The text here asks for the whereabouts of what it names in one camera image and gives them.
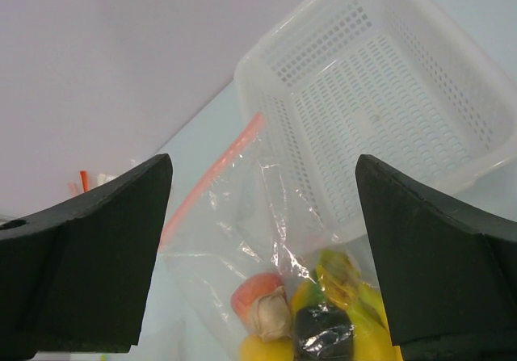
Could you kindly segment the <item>pink dotted zip bag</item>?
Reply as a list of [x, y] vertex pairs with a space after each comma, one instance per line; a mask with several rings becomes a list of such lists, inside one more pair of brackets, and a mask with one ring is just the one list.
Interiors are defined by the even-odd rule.
[[276, 273], [290, 308], [324, 249], [347, 254], [361, 279], [380, 291], [368, 240], [323, 224], [267, 148], [260, 114], [195, 185], [160, 243], [180, 290], [232, 360], [240, 360], [242, 341], [256, 335], [231, 307], [236, 289], [253, 275]]

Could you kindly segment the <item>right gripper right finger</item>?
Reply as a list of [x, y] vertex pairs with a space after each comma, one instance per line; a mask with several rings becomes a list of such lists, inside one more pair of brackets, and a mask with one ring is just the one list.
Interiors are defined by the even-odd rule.
[[363, 154], [355, 179], [394, 344], [406, 360], [516, 357], [516, 224]]

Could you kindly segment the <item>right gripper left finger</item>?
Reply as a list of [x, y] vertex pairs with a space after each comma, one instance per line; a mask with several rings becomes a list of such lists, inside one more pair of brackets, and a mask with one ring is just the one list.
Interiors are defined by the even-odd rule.
[[126, 353], [138, 343], [172, 178], [159, 154], [2, 225], [2, 353]]

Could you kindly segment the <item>white perforated plastic basket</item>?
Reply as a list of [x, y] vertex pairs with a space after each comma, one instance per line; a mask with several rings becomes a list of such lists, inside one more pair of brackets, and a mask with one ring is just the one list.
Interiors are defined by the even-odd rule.
[[372, 154], [453, 194], [516, 157], [516, 87], [432, 0], [305, 0], [234, 73], [243, 115], [322, 223], [365, 232]]

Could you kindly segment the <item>green orange mango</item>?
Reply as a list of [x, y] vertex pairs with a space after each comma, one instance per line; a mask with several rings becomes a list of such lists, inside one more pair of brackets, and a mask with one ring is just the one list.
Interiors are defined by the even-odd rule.
[[292, 295], [290, 309], [295, 315], [305, 306], [325, 303], [358, 311], [385, 329], [389, 327], [379, 290], [361, 279], [347, 254], [330, 249], [320, 252], [315, 269]]

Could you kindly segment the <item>yellow banana bunch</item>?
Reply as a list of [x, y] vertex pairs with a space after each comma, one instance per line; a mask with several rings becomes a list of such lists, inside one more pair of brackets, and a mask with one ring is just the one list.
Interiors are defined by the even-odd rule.
[[[379, 325], [378, 322], [364, 316], [358, 311], [343, 311], [349, 316], [353, 327], [353, 360], [403, 359], [401, 348], [392, 344], [389, 327], [388, 329], [385, 329], [383, 326]], [[240, 345], [239, 359], [295, 360], [293, 345], [292, 336], [290, 338], [281, 338], [270, 342], [264, 342], [257, 335], [250, 335], [244, 339]]]

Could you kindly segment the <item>dark purple fruit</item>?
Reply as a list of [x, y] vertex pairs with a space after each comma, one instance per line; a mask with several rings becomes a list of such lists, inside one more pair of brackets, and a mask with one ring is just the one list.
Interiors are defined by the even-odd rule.
[[349, 316], [331, 304], [305, 306], [293, 322], [295, 360], [353, 360]]

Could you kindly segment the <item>beige garlic bulb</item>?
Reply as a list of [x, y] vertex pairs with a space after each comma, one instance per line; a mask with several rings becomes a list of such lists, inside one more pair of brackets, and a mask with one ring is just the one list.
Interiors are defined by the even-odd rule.
[[251, 331], [264, 342], [287, 337], [291, 332], [292, 314], [285, 295], [285, 287], [257, 298], [248, 312]]

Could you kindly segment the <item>red orange peach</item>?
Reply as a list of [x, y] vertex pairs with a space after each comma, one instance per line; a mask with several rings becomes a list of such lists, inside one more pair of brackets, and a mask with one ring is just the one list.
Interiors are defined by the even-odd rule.
[[230, 299], [231, 307], [241, 322], [249, 323], [251, 305], [260, 297], [272, 293], [283, 286], [281, 277], [273, 272], [261, 272], [244, 281], [233, 293]]

